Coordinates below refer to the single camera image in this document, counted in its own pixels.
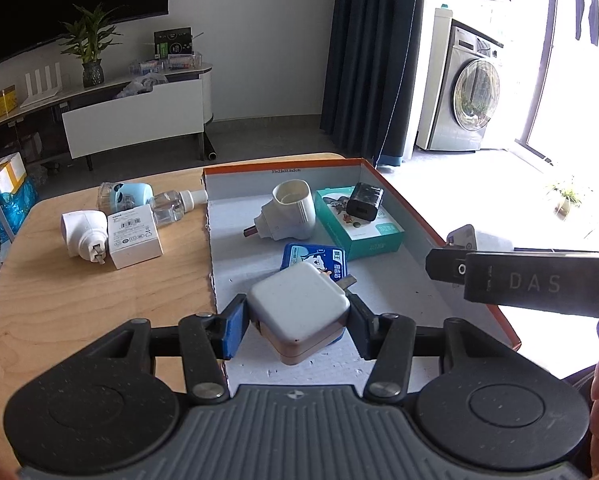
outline plastic bag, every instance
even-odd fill
[[[37,190],[28,176],[16,193],[0,193],[0,206],[13,233],[17,234],[38,199]],[[8,235],[0,221],[0,243],[6,241]]]
[[[163,74],[151,72],[150,74],[135,77],[128,85],[119,92],[115,99],[129,97],[131,95],[147,94],[153,91],[153,86],[168,83],[168,79]]]

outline dark blue curtain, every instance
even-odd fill
[[[423,0],[335,0],[321,128],[348,155],[398,166]]]

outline potted plant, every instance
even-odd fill
[[[573,207],[582,205],[582,198],[575,191],[573,177],[570,180],[556,182],[550,185],[550,190],[559,194],[554,212],[562,220],[565,219]]]
[[[102,4],[97,5],[93,12],[84,7],[74,6],[81,18],[74,23],[62,22],[68,31],[66,42],[61,46],[68,48],[62,54],[73,54],[81,58],[84,65],[84,88],[99,85],[104,82],[102,69],[102,51],[113,44],[112,36],[121,36],[115,32],[115,25],[110,24],[112,10],[104,11]]]

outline black circular disc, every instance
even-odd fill
[[[540,368],[478,360],[423,387],[419,427],[441,450],[472,465],[523,471],[554,464],[588,428],[583,397]]]
[[[159,379],[122,360],[75,359],[17,391],[4,430],[23,465],[89,475],[151,454],[178,416],[175,394]]]

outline gray ribbed surface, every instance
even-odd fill
[[[23,479],[56,480],[34,470]],[[351,386],[241,386],[190,412],[177,436],[140,464],[100,480],[581,480],[567,465],[536,474],[475,472],[428,449],[397,408]]]

